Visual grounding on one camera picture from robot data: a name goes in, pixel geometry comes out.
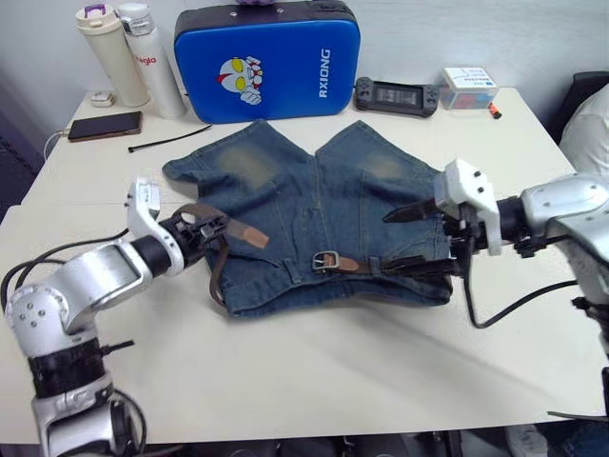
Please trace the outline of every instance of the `phone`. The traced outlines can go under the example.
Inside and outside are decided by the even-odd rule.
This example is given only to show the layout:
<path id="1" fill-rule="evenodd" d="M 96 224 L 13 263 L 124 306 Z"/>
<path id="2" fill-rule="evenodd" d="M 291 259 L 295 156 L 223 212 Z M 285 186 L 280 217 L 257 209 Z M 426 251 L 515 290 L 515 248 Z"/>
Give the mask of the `phone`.
<path id="1" fill-rule="evenodd" d="M 77 119 L 69 129 L 70 141 L 97 140 L 112 136 L 133 135 L 142 131 L 142 112 Z"/>
<path id="2" fill-rule="evenodd" d="M 359 78 L 355 84 L 355 106 L 429 117 L 438 107 L 438 89 L 430 85 L 410 86 Z"/>

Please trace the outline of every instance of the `purple cap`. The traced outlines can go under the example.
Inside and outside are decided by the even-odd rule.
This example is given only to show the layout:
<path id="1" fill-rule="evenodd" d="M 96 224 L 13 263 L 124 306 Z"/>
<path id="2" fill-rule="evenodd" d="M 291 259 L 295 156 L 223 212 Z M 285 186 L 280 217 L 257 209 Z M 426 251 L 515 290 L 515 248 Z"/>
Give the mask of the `purple cap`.
<path id="1" fill-rule="evenodd" d="M 89 5 L 88 7 L 85 7 L 85 18 L 88 17 L 88 12 L 93 10 L 100 10 L 102 15 L 104 15 L 106 14 L 106 5 L 103 3 L 98 3 L 96 5 Z"/>

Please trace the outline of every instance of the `small box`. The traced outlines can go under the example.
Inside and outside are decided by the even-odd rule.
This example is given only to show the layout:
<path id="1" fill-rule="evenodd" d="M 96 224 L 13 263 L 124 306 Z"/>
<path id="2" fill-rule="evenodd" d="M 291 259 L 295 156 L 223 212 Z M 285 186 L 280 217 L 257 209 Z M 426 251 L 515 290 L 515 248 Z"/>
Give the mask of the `small box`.
<path id="1" fill-rule="evenodd" d="M 485 109 L 499 88 L 485 69 L 477 67 L 442 70 L 440 101 L 446 109 Z"/>

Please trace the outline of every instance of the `belt loop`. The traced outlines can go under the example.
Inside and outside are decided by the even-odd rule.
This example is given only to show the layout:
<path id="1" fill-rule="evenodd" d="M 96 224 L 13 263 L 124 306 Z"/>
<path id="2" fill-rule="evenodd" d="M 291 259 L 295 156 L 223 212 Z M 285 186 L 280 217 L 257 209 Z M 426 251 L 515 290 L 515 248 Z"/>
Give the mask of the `belt loop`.
<path id="1" fill-rule="evenodd" d="M 381 259 L 378 257 L 370 257 L 370 272 L 373 278 L 382 278 L 383 272 L 381 271 Z"/>
<path id="2" fill-rule="evenodd" d="M 289 273 L 289 277 L 292 279 L 292 283 L 301 284 L 303 281 L 303 276 L 298 270 L 298 267 L 294 265 L 294 261 L 292 259 L 284 259 L 284 265 Z"/>

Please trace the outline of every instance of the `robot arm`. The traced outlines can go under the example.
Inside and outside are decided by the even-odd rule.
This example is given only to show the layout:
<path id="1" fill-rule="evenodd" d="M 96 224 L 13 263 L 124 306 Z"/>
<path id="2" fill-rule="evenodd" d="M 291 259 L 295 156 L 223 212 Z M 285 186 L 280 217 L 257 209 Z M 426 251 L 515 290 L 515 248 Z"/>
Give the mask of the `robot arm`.
<path id="1" fill-rule="evenodd" d="M 442 214 L 453 258 L 431 262 L 396 259 L 390 265 L 393 274 L 417 276 L 435 270 L 436 274 L 462 277 L 472 324 L 486 328 L 528 298 L 487 323 L 476 323 L 468 280 L 472 254 L 487 248 L 490 255 L 499 255 L 501 240 L 513 244 L 523 258 L 556 244 L 583 291 L 584 296 L 573 304 L 600 324 L 600 340 L 609 356 L 609 180 L 594 174 L 575 174 L 495 203 L 486 176 L 458 159 L 436 177 L 433 199 L 396 209 L 384 221 L 409 222 L 433 212 Z M 572 284 L 554 285 L 545 291 L 568 285 Z M 602 382 L 609 415 L 609 368 L 602 371 Z"/>
<path id="2" fill-rule="evenodd" d="M 130 410 L 141 411 L 114 389 L 103 363 L 104 356 L 128 344 L 100 347 L 97 312 L 145 290 L 157 276 L 179 274 L 204 256 L 206 244 L 225 234 L 249 236 L 259 247 L 267 241 L 254 228 L 202 205 L 182 208 L 196 213 L 190 222 L 178 210 L 157 223 L 159 190 L 144 180 L 131 187 L 127 206 L 134 241 L 118 240 L 71 259 L 43 281 L 19 288 L 6 306 L 28 357 L 44 457 L 142 451 L 137 444 L 144 439 L 137 437 Z"/>

